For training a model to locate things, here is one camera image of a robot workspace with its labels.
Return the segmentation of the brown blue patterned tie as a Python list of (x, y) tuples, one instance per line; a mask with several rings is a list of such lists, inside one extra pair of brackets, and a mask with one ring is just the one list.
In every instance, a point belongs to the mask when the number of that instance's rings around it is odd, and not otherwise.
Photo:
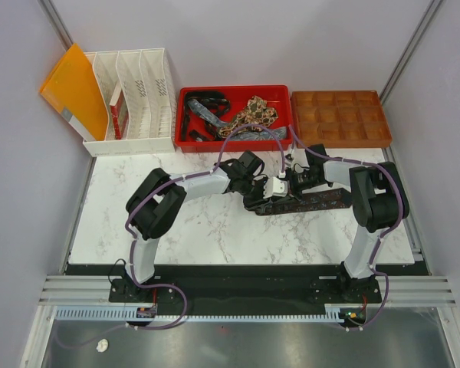
[(251, 211), (256, 215), (284, 215), (303, 212), (328, 211), (348, 209), (352, 205), (352, 194), (346, 189), (330, 189), (320, 192), (310, 192), (300, 199), (293, 196), (271, 199), (265, 204), (258, 205)]

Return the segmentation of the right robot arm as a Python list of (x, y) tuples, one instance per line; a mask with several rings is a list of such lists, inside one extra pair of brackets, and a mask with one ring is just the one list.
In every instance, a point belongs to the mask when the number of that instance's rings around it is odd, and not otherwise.
[(409, 214), (409, 202), (392, 162), (370, 163), (328, 156), (322, 144), (305, 149), (309, 167), (319, 169), (324, 183), (350, 188), (353, 215), (358, 224), (350, 253), (340, 264), (337, 296), (355, 301), (376, 284), (376, 262), (385, 237)]

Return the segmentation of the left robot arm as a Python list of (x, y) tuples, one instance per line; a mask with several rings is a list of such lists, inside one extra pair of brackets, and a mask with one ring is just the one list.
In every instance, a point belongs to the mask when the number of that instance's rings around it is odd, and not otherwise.
[(264, 167), (258, 156), (245, 151), (237, 159), (218, 161), (199, 172), (170, 175), (161, 168), (152, 170), (126, 204), (125, 229), (133, 237), (126, 263), (128, 295), (135, 301), (146, 301), (152, 295), (150, 278), (155, 273), (159, 240), (172, 228), (183, 204), (229, 192), (249, 195)]

